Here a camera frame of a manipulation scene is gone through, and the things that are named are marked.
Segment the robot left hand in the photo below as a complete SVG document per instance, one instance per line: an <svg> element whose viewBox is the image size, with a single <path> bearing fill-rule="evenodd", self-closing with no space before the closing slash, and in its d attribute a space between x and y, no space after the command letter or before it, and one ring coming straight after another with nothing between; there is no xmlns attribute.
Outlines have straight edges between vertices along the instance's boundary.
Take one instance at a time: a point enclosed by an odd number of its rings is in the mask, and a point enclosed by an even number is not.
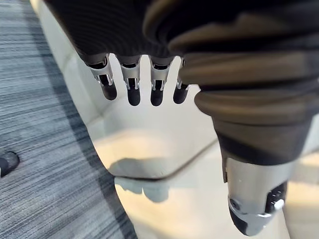
<svg viewBox="0 0 319 239"><path fill-rule="evenodd" d="M282 208L319 112L316 0L49 0L86 65L180 56L222 152L232 221L257 235Z"/></svg>

